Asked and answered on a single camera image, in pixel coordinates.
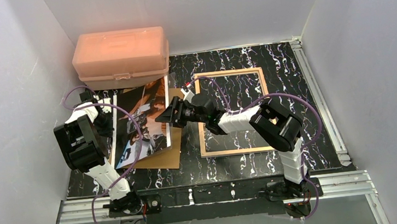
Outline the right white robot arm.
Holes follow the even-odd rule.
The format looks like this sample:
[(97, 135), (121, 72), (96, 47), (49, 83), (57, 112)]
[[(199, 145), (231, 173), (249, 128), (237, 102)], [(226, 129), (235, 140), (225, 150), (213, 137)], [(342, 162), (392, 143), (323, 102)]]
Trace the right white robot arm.
[(300, 156), (302, 120), (270, 98), (247, 110), (228, 113), (218, 109), (207, 95), (195, 94), (189, 101), (174, 97), (155, 121), (177, 128), (183, 128), (188, 122), (199, 122), (215, 135), (256, 131), (279, 152), (285, 180), (301, 184), (307, 175)]

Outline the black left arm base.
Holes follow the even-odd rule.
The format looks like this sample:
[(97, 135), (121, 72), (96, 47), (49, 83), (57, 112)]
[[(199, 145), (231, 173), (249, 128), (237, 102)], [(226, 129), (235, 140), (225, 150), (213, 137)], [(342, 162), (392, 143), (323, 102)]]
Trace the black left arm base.
[(132, 215), (149, 215), (161, 212), (161, 196), (154, 194), (139, 194), (131, 192), (122, 199), (110, 201), (103, 208), (109, 210), (110, 217), (124, 217)]

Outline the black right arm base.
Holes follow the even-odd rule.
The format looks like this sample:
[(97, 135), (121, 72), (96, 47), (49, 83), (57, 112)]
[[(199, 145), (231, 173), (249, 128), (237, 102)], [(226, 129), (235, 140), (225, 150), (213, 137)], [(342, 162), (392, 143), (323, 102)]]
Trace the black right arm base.
[(302, 180), (300, 184), (293, 183), (289, 180), (279, 182), (268, 182), (264, 189), (265, 196), (270, 201), (282, 201), (286, 199), (304, 199), (310, 193), (311, 197), (322, 196), (323, 189), (318, 178), (309, 178), (309, 182)]

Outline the white-backed printed photo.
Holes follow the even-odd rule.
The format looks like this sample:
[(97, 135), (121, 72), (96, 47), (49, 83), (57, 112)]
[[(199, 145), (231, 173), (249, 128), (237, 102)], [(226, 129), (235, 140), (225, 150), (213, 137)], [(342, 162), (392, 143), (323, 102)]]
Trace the white-backed printed photo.
[(136, 157), (143, 160), (168, 150), (172, 145), (169, 124), (155, 118), (169, 104), (168, 77), (113, 95), (115, 109), (110, 162), (115, 169), (128, 167)]

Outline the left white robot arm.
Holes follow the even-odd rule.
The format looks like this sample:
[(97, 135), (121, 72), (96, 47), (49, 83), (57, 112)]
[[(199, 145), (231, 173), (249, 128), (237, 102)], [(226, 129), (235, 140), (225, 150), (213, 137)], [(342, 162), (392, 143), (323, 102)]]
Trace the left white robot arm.
[(112, 135), (110, 119), (104, 101), (97, 97), (84, 97), (75, 107), (70, 118), (56, 126), (53, 134), (62, 156), (71, 170), (92, 177), (108, 191), (109, 197), (118, 204), (138, 199), (133, 186), (110, 164), (108, 148), (103, 140)]

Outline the brown cardboard backing board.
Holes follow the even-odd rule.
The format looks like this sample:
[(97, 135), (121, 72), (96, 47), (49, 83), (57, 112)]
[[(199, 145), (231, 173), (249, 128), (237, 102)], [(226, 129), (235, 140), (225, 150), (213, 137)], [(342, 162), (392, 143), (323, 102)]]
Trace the brown cardboard backing board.
[(181, 129), (165, 123), (155, 122), (168, 101), (174, 96), (182, 98), (180, 89), (167, 90), (165, 97), (151, 94), (150, 90), (138, 88), (115, 95), (115, 104), (133, 112), (143, 133), (143, 144), (132, 121), (124, 113), (114, 112), (114, 133), (110, 162), (116, 170), (126, 170), (133, 164), (136, 155), (138, 162), (134, 169), (178, 169), (180, 166)]

